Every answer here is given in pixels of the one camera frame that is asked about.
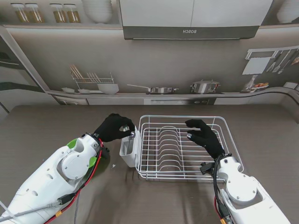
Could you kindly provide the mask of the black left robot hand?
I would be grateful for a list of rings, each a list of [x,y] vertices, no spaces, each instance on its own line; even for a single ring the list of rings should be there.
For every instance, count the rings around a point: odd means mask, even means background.
[[[102,124],[94,131],[102,142],[120,140],[135,132],[132,120],[119,114],[110,114]]]

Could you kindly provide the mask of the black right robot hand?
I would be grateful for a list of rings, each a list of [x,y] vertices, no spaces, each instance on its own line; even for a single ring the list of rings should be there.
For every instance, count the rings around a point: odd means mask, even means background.
[[[190,119],[185,124],[189,128],[200,129],[187,131],[187,138],[203,147],[213,159],[217,159],[220,155],[225,154],[216,134],[203,120]]]

